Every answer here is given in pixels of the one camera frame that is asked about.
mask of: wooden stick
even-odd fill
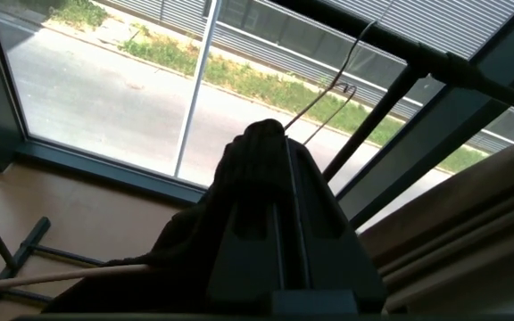
[[[81,269],[79,271],[49,273],[41,276],[15,277],[11,279],[0,280],[0,289],[6,289],[14,286],[40,284],[45,282],[54,282],[62,280],[71,280],[89,276],[112,276],[127,273],[139,273],[150,270],[147,265],[127,265],[119,267],[91,267]]]

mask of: gray fence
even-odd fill
[[[102,2],[201,36],[209,1]],[[378,17],[386,6],[386,1],[333,2],[343,8],[358,8],[356,13],[369,19]],[[475,1],[466,2],[465,6],[461,8],[452,1],[396,0],[385,17],[385,24],[407,37],[469,57],[514,13],[514,1]],[[352,39],[266,1],[223,0],[213,41],[255,60],[319,81],[334,77]],[[343,80],[359,88],[358,98],[374,105],[404,65],[401,59],[362,45]],[[442,86],[431,78],[421,79],[408,93],[408,99],[394,106],[394,115],[404,119],[412,117]],[[513,142],[514,108],[510,108],[468,143],[486,152],[498,152]]]

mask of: street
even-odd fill
[[[1,15],[0,39],[33,136],[166,175],[173,173],[192,80]],[[210,184],[225,144],[247,125],[267,118],[287,123],[291,117],[202,86],[180,178]],[[302,142],[315,128],[298,121],[288,134]],[[347,138],[323,129],[307,144],[320,170]],[[376,147],[364,144],[330,182],[331,189],[338,192],[376,153]],[[398,209],[447,177],[430,171],[378,216]]]

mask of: black cloth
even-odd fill
[[[150,273],[85,278],[56,297],[43,313],[203,311],[206,287],[228,220],[231,200],[246,195],[283,197],[285,133],[267,119],[228,144],[208,192],[176,214],[145,255],[105,266],[147,264]]]

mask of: wooden floor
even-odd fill
[[[0,234],[12,254],[37,221],[46,216],[51,228],[42,245],[99,260],[136,256],[150,249],[177,211],[163,203],[34,167],[12,165],[0,174]],[[0,271],[3,267],[0,257]],[[20,276],[77,268],[33,256]],[[20,289],[55,296],[75,282],[34,284]],[[0,303],[0,320],[34,313],[38,309],[10,301]]]

